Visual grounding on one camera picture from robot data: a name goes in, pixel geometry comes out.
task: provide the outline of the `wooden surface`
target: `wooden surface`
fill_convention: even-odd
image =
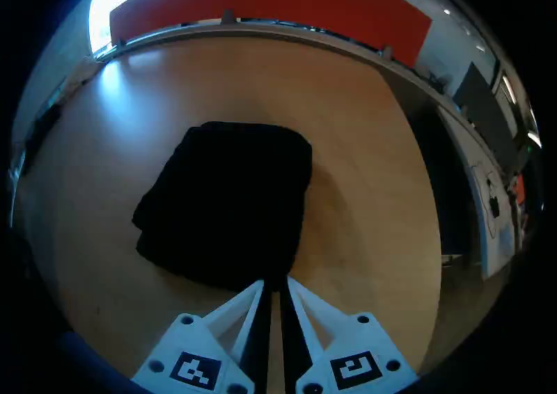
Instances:
[[[346,313],[372,312],[418,370],[441,276],[418,145],[377,71],[278,40],[145,49],[109,63],[68,102],[20,181],[17,220],[75,330],[132,376],[178,313],[204,315],[233,296],[166,273],[135,251],[137,203],[187,128],[206,120],[274,123],[312,143],[292,275]],[[269,359],[274,392],[283,383],[279,317]]]

